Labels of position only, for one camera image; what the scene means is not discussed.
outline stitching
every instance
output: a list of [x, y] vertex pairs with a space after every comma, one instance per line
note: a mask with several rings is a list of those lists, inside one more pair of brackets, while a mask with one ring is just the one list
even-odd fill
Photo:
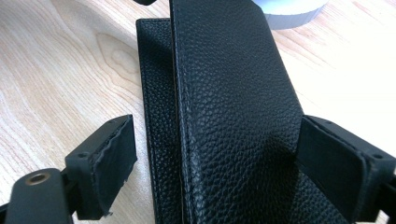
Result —
[[[168, 20], [167, 19], [145, 20], [145, 23], [157, 23], [157, 22], [168, 22]], [[140, 71], [140, 73], [142, 75], [142, 78], [144, 79], [144, 82], [147, 83], [148, 77], [146, 76], [146, 71], [147, 71], [147, 69], [146, 69], [147, 68], [147, 61], [146, 60], [142, 60], [142, 66], [143, 66], [143, 70]], [[146, 101], [147, 101], [146, 106], [147, 106], [147, 112], [148, 113], [147, 113], [147, 116], [145, 117], [145, 119], [146, 119], [146, 122], [148, 124], [148, 126], [147, 126], [148, 135], [152, 136], [152, 130], [150, 128], [151, 124], [152, 124], [152, 121], [151, 121], [151, 119], [149, 117], [149, 114], [150, 114], [150, 99], [149, 99], [149, 97], [146, 98]], [[163, 211], [162, 211], [163, 210], [163, 207], [162, 207], [163, 202], [161, 200], [161, 197], [159, 196], [159, 195], [161, 195], [161, 193], [158, 192], [158, 191], [162, 191], [162, 190], [161, 190], [161, 187], [157, 186], [158, 185], [158, 179], [159, 179], [158, 178], [158, 169], [157, 169], [158, 165], [157, 165], [157, 160], [156, 160], [155, 149], [154, 148], [151, 149], [152, 147], [155, 147], [155, 146], [154, 146], [154, 144], [150, 143], [150, 140], [148, 140], [148, 143], [149, 143], [148, 150], [149, 150], [150, 155], [151, 155], [150, 159], [151, 159], [151, 161], [153, 163], [152, 164], [152, 168], [153, 169], [151, 169], [151, 171], [154, 171], [152, 175], [155, 177], [155, 180], [151, 180], [152, 182], [154, 182], [153, 183], [153, 187], [154, 187], [153, 194], [154, 194], [154, 198], [156, 199], [156, 204], [158, 205], [158, 209], [161, 210], [161, 212], [159, 212], [159, 213], [157, 212], [157, 216], [159, 216], [159, 220], [161, 222], [163, 222]]]
[[[181, 29], [181, 26], [182, 26], [180, 24], [181, 18], [182, 18], [182, 15], [180, 13], [180, 6], [179, 6], [179, 2], [177, 2], [177, 26], [180, 29]], [[183, 50], [183, 38], [182, 38], [182, 33], [181, 32], [178, 34], [178, 38], [180, 39], [180, 41], [179, 41], [180, 66], [181, 66], [182, 73], [186, 74], [186, 68], [185, 68], [184, 63], [183, 63], [184, 50]], [[186, 122], [184, 122], [185, 125], [186, 125], [185, 126], [185, 128], [186, 128], [185, 136], [186, 136], [187, 143], [189, 143], [190, 142], [190, 125], [189, 125], [189, 123], [190, 123], [190, 114], [187, 113], [187, 107], [190, 104], [190, 102], [189, 102], [187, 94], [185, 93], [185, 92], [188, 92], [189, 86], [188, 86], [188, 82], [186, 81], [185, 76], [178, 76], [178, 77], [182, 79], [182, 83], [184, 84], [183, 88], [184, 88], [185, 91], [182, 90], [180, 95], [181, 95], [182, 98], [185, 99], [185, 104], [182, 105], [181, 101], [179, 101], [179, 103], [182, 105], [182, 109], [186, 112], [186, 118], [185, 118]], [[186, 154], [187, 154], [188, 160], [189, 160], [189, 162], [185, 163], [186, 166], [188, 166], [187, 168], [189, 169], [189, 172], [187, 173], [187, 181], [186, 182], [190, 186], [190, 190], [189, 190], [189, 193], [188, 193], [187, 196], [188, 196], [188, 201], [191, 201], [191, 199], [193, 200], [193, 196], [191, 195], [192, 189], [193, 189], [193, 185], [191, 183], [191, 166], [190, 166], [190, 164], [191, 164], [191, 149], [190, 149], [189, 146], [186, 147]], [[191, 220], [190, 221], [194, 221], [195, 220], [194, 212], [196, 210], [195, 203], [192, 202], [191, 206], [192, 206], [192, 212], [188, 212], [188, 213], [190, 213], [190, 215], [191, 215]]]

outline pebbled leather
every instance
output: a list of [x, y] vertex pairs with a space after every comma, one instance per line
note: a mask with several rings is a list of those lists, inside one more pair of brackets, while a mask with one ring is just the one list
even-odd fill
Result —
[[[163, 47], [147, 43], [152, 48], [140, 52], [147, 49], [140, 41], [165, 33], [147, 29], [147, 36], [139, 37], [146, 82], [161, 67], [152, 71], [147, 64], [159, 62], [142, 56], [157, 54], [149, 57], [160, 61]], [[294, 164], [303, 110], [261, 9], [250, 0], [173, 0], [170, 29], [175, 82], [169, 64], [162, 72], [169, 79], [156, 88], [143, 81], [148, 150], [163, 153], [152, 144], [166, 133], [178, 151], [174, 155], [179, 153], [179, 160], [165, 166], [158, 154], [150, 154], [157, 223], [346, 223]], [[165, 86], [174, 95], [168, 89], [164, 96]], [[160, 96], [150, 101], [150, 94]], [[158, 104], [167, 107], [157, 111]], [[163, 111], [175, 112], [175, 126], [167, 124], [169, 114], [152, 122], [150, 114]], [[157, 181], [167, 172], [172, 181]], [[181, 195], [182, 205], [166, 214], [183, 217], [166, 222], [168, 211], [158, 202], [174, 193]]]
[[136, 28], [156, 222], [181, 223], [170, 20], [138, 20]]

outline wooden table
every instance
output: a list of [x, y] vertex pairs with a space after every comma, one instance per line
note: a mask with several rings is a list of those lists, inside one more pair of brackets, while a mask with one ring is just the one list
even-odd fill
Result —
[[[63, 169], [105, 121], [133, 114], [139, 161], [114, 215], [95, 223], [154, 222], [134, 22], [155, 17], [169, 17], [167, 1], [0, 1], [0, 203], [17, 179]], [[332, 0], [274, 37], [306, 114], [396, 156], [396, 1]]]

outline white object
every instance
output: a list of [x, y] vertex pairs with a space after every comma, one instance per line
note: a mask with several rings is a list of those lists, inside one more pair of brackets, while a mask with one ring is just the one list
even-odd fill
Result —
[[253, 0], [272, 30], [290, 29], [312, 21], [328, 0]]

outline clamp jaw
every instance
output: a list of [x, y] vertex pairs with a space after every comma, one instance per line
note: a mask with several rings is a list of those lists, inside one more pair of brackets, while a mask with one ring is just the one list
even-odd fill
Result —
[[73, 223], [109, 215], [136, 162], [132, 115], [112, 119], [65, 158], [66, 168], [38, 170], [19, 179], [0, 223]]

